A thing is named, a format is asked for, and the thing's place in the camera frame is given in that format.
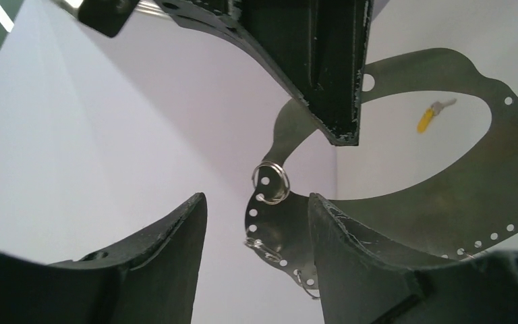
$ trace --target yellow key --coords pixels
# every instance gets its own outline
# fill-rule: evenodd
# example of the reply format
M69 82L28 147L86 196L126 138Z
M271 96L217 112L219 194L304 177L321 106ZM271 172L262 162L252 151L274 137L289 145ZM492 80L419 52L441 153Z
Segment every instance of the yellow key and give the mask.
M418 133L421 134L425 132L432 119L434 119L434 110L432 108L428 108L418 123Z
M432 119L440 114L440 112L448 106L455 104L457 99L452 99L450 101L446 101L445 103L441 103L440 101L436 101L433 103L430 108L426 109L426 112L422 116L420 122L418 122L417 130L418 133L423 133L428 128L428 125L432 122Z

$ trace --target white wall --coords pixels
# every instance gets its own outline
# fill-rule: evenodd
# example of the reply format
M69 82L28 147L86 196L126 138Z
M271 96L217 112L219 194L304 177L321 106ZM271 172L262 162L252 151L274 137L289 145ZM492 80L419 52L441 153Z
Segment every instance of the white wall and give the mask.
M483 75L502 80L518 95L518 1L391 1L372 25L368 62L432 47L462 52ZM426 108L451 98L457 104L418 134ZM424 181L465 154L487 132L490 120L481 99L449 92L366 103L360 146L337 149L337 195L380 196ZM518 248L518 235L497 248Z
M108 39L26 0L0 52L0 250L78 259L203 191L193 323L322 323L318 302L242 244L250 174L288 98L213 36L135 13ZM334 197L320 133L285 167L296 192Z

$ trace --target ceiling light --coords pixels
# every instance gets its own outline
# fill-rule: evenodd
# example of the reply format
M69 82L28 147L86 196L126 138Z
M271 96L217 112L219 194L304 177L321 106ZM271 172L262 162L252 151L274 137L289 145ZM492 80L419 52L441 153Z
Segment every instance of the ceiling light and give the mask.
M11 30L13 29L13 26L15 26L15 24L13 24L13 21L11 20L11 18L9 18L9 15L7 15L7 13L3 9L3 7L1 7L1 5L0 5L0 23L1 23L1 25L3 25L3 28L7 32L11 32Z

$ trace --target curved metal sheet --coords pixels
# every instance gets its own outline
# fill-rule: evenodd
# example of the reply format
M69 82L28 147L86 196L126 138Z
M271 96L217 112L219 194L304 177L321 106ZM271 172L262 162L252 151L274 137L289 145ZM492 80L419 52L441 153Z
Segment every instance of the curved metal sheet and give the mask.
M365 100L398 93L460 92L485 101L488 132L458 161L410 188L384 196L335 201L346 214L389 238L434 255L462 259L518 233L518 97L481 75L466 56L428 49L370 64L375 80ZM506 98L513 102L508 105ZM507 231L513 224L514 232ZM476 248L475 241L483 248Z
M486 249L518 233L518 97L513 91L501 81L484 77L468 58L450 49L427 49L384 59L367 65L366 73L374 77L375 85L364 93L363 102L413 91L460 92L484 100L492 122L470 151L430 179L392 194L332 200L333 204L398 243L450 259L480 252L482 248L474 246L477 240ZM506 103L508 97L512 103ZM283 165L314 131L315 124L305 116L306 112L293 100L281 109L274 143L264 161ZM268 176L272 181L259 185L253 197L277 193L280 181L269 172L267 168L260 169L259 177ZM314 262L305 225L307 198L291 193L288 202L267 206L253 197L247 209L246 228L255 225L257 231L248 232L248 236L276 246L289 264L284 269L273 266L293 278L294 269L303 265L311 269ZM258 215L250 216L251 209ZM507 230L510 224L515 226L514 232ZM303 272L313 273L315 279L315 269Z

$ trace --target key ring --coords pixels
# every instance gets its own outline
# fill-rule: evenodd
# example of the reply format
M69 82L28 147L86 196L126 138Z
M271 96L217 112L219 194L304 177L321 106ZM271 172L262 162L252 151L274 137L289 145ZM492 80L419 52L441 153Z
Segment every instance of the key ring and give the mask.
M258 178L259 169L261 169L262 167L270 167L271 169L273 169L282 180L283 187L281 188L282 190L278 193L278 195L273 197L272 200L266 199L263 194L259 194L257 196L257 200L262 201L268 205L277 205L281 201L285 200L291 192L291 183L289 182L289 176L287 175L287 172L285 172L285 169L283 169L283 167L281 167L277 163L271 161L263 161L261 162L261 164L257 165L255 170L253 170L253 174L251 175L251 181L253 181L253 189L257 189L258 179L256 178Z

